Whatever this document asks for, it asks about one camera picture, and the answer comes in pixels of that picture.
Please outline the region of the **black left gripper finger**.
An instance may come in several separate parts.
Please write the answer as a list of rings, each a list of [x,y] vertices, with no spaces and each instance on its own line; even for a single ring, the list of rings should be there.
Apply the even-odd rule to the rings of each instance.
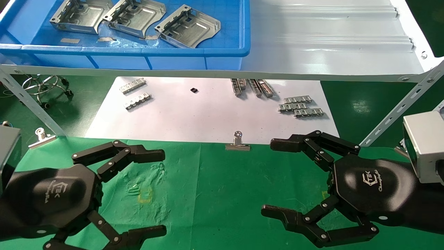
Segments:
[[[106,183],[130,163],[158,163],[165,160],[165,151],[147,150],[141,144],[128,145],[115,140],[76,152],[72,155],[72,160],[73,163],[84,166],[106,160],[106,163],[97,169],[98,178]]]
[[[93,210],[87,215],[90,223],[109,240],[103,250],[140,250],[147,239],[162,237],[167,234],[166,226],[151,226],[129,230],[118,234],[117,231],[96,211]],[[44,250],[82,250],[80,247],[68,245],[65,241],[68,238],[67,231],[59,231],[44,245]]]

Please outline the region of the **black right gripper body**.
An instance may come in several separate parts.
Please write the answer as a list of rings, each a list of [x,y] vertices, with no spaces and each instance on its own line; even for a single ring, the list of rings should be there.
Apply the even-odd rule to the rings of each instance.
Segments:
[[[405,223],[417,177],[409,163],[347,155],[334,163],[332,195],[336,209],[353,222]]]

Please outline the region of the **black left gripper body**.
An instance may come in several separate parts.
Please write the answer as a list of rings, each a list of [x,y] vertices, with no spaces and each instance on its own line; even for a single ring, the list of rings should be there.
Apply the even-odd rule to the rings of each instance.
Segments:
[[[21,237],[65,232],[73,236],[90,224],[88,214],[101,206],[102,184],[88,167],[43,168],[21,172]]]

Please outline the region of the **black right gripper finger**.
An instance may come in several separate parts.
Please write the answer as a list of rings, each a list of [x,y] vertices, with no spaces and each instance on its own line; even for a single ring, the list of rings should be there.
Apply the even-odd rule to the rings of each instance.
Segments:
[[[302,234],[317,248],[334,247],[371,240],[379,233],[376,225],[365,216],[355,215],[357,226],[325,231],[317,224],[322,218],[342,204],[334,195],[323,200],[308,213],[303,214],[293,209],[263,205],[262,216],[278,219],[286,231]]]
[[[358,155],[360,146],[331,134],[315,130],[309,134],[293,134],[289,139],[273,138],[271,150],[281,152],[303,152],[325,172],[331,172],[334,158],[327,151],[337,155]]]

